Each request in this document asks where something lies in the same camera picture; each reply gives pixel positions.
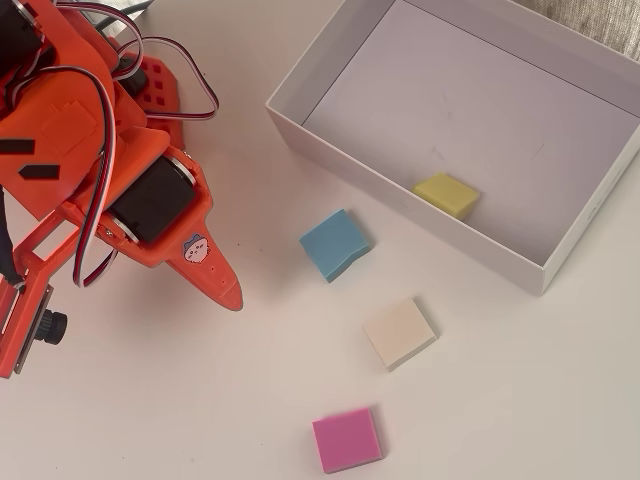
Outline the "orange gripper black servo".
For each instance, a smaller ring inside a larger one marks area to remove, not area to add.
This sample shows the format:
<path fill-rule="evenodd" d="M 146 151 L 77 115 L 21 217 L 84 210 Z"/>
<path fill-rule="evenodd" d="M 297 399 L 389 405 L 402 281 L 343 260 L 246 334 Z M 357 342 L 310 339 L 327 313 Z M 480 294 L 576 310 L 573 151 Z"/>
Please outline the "orange gripper black servo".
<path fill-rule="evenodd" d="M 235 271 L 205 225 L 213 206 L 199 164 L 162 130 L 131 127 L 116 158 L 96 237 L 139 263 L 166 263 L 230 311 L 244 306 Z"/>

